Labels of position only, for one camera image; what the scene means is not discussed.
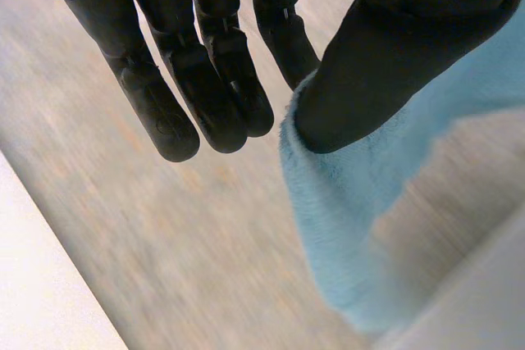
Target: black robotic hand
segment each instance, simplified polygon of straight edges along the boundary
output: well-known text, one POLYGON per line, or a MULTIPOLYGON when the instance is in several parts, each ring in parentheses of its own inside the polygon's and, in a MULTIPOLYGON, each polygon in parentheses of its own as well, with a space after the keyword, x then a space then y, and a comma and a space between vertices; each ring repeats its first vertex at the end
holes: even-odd
MULTIPOLYGON (((294 88, 318 67, 298 0, 253 0, 259 31, 294 88)), ((162 79, 139 28, 133 0, 66 0, 97 42, 157 150, 185 161, 199 135, 162 79)), ((240 29, 240 0, 137 0, 168 70, 206 140, 218 152, 265 135, 272 108, 240 29), (194 28, 194 5, 204 45, 194 28)))

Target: gray floor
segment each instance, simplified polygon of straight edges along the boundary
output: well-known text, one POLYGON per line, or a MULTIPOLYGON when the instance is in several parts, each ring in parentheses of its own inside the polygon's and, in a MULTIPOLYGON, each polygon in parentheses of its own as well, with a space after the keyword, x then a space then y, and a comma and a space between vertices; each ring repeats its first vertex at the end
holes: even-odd
MULTIPOLYGON (((242 26, 281 120, 290 91, 250 1, 242 26)), ((351 2, 301 0, 319 53, 351 2)), ((61 0, 0 10, 0 148, 130 349, 366 348, 308 275, 277 128, 230 156, 165 162, 61 0)), ((523 201, 524 121, 460 124, 378 226, 429 285, 523 201)))

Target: blue cloth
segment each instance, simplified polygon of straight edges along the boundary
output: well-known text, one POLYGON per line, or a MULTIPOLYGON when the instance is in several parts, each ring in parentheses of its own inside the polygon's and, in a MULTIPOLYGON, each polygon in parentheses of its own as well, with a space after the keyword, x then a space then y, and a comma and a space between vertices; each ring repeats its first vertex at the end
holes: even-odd
POLYGON ((297 98, 312 76, 294 93, 281 126, 285 182, 318 288, 358 330, 399 328, 424 306, 426 295, 369 241, 372 224, 457 119, 525 105, 524 30, 522 2, 495 36, 427 84, 379 130, 330 154, 308 151, 294 127, 297 98))

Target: black finger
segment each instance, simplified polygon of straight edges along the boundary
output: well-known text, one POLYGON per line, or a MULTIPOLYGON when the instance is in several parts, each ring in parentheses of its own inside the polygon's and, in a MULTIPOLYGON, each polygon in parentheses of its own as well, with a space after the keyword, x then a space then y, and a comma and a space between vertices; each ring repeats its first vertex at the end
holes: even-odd
POLYGON ((295 13, 297 1, 253 0, 262 39, 292 89, 319 66, 303 19, 295 13))
POLYGON ((133 0, 66 0, 97 42, 157 150, 184 161, 199 150, 199 135, 162 79, 140 32, 133 0))
POLYGON ((194 28, 192 0, 137 0, 188 108, 210 145, 235 152, 247 139, 246 126, 219 79, 194 28))
POLYGON ((349 9, 295 114, 299 135, 311 151, 334 152, 379 129, 415 93, 493 37, 522 0, 452 17, 417 13, 425 6, 447 15, 472 4, 408 1, 397 11, 368 0, 355 0, 349 9))
POLYGON ((274 116, 239 27, 240 0, 195 0, 195 6, 204 44, 246 122, 248 135, 265 135, 274 116))

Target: microfiber cloth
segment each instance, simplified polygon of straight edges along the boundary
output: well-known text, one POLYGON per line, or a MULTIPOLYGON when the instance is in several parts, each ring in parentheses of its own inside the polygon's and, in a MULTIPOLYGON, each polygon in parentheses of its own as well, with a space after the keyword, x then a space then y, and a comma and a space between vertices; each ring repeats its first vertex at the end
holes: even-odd
POLYGON ((416 93, 380 129, 329 154, 310 152, 294 126, 294 92, 281 125, 281 164, 314 279, 327 302, 357 329, 403 328, 427 295, 395 270, 370 238, 431 152, 467 116, 525 105, 525 4, 492 38, 416 93))

